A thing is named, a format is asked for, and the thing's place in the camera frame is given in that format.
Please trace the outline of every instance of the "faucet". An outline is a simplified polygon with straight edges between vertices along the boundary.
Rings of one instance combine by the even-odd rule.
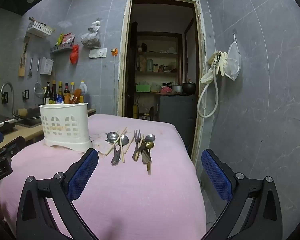
[[[1,90],[0,90],[0,93],[2,94],[3,93],[3,89],[6,85],[9,85],[10,88],[11,88],[11,93],[12,93],[12,118],[14,118],[15,116],[17,117],[17,115],[14,113],[14,92],[13,92],[13,86],[10,82],[5,82],[2,87],[1,87]]]

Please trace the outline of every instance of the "peeling door frame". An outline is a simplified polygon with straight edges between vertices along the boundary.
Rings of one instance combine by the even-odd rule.
[[[123,16],[123,25],[121,32],[121,43],[120,43],[120,54],[119,54],[119,64],[118,64],[118,108],[117,115],[124,116],[124,89],[125,89],[125,71],[126,71],[126,55],[128,49],[128,30],[130,25],[130,15],[133,0],[127,0],[126,7]],[[201,4],[199,0],[174,0],[194,4],[197,30],[198,30],[198,41],[199,41],[199,73],[200,77],[208,70],[206,64],[206,35],[203,21],[203,14],[201,9]],[[199,94],[201,94],[203,86],[199,83]],[[206,106],[206,94],[202,101],[202,106]],[[194,134],[194,144],[191,152],[191,161],[196,165],[198,159],[198,151],[201,140],[201,133],[203,127],[203,119],[197,114],[195,134]]]

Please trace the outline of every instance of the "doorway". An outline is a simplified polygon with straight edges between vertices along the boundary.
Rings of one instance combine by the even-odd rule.
[[[118,115],[172,123],[195,163],[202,128],[196,105],[205,69],[199,1],[128,0],[120,51]],[[171,86],[187,81],[196,83],[193,92]]]

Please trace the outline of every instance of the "white hose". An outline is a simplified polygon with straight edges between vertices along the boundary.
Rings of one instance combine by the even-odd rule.
[[[219,93],[218,93],[218,86],[217,86],[217,80],[216,80],[216,68],[215,68],[215,67],[213,68],[213,81],[214,81],[214,87],[216,88],[216,105],[214,106],[214,109],[212,110],[212,112],[211,112],[210,114],[208,114],[208,115],[203,115],[203,114],[201,114],[201,112],[200,112],[200,104],[201,104],[201,100],[202,100],[202,97],[203,97],[205,91],[207,90],[208,86],[210,85],[210,84],[207,84],[207,85],[204,87],[204,89],[203,89],[203,91],[202,91],[202,93],[201,93],[201,95],[200,95],[200,97],[199,97],[198,104],[197,104],[197,112],[198,112],[198,115],[199,115],[200,117],[202,117],[202,118],[208,118],[208,117],[212,116],[212,115],[214,114],[214,112],[216,111],[217,107],[218,107]]]

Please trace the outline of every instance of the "open door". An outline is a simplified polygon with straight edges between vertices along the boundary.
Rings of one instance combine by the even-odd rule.
[[[128,35],[128,50],[127,50],[127,65],[126,65],[126,79],[124,89],[124,116],[132,118],[133,104],[134,104],[134,75],[136,72],[136,55],[137,55],[137,28],[138,23],[130,24]]]

